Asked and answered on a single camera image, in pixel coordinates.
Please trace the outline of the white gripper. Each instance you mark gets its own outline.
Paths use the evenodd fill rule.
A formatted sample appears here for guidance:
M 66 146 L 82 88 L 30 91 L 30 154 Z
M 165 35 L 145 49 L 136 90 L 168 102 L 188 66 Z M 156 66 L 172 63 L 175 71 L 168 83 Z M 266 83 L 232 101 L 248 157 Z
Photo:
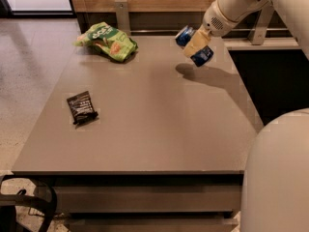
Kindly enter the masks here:
M 183 53 L 191 57 L 204 48 L 211 41 L 211 36 L 223 37 L 228 34 L 237 24 L 226 17 L 220 10 L 218 2 L 214 1 L 206 10 L 203 17 L 203 26 L 195 31 L 190 41 L 185 45 Z

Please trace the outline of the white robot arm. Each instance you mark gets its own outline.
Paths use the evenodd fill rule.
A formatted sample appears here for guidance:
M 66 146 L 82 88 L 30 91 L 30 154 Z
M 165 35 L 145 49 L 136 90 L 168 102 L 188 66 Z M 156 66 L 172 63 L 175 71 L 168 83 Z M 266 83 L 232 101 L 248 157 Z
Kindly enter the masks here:
M 272 7 L 309 58 L 309 0 L 215 0 L 184 48 L 193 56 L 211 37 Z M 309 232 L 309 113 L 286 113 L 257 135 L 244 171 L 240 232 Z

